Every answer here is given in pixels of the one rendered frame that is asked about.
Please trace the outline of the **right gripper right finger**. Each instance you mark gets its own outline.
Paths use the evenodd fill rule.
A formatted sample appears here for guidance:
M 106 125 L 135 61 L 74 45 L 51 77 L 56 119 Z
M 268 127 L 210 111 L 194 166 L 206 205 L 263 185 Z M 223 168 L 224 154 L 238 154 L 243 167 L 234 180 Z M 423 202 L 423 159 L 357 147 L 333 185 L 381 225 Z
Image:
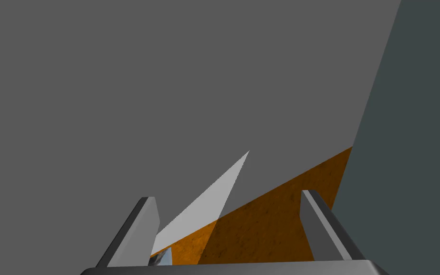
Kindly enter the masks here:
M 300 220 L 316 261 L 365 260 L 317 191 L 301 191 Z

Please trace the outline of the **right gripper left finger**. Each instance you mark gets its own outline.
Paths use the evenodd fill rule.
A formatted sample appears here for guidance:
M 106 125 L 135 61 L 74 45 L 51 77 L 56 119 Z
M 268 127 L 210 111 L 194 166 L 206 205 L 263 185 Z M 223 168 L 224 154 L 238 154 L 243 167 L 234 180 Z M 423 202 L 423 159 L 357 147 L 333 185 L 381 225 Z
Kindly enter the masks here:
M 159 224 L 155 197 L 142 197 L 96 267 L 147 266 Z

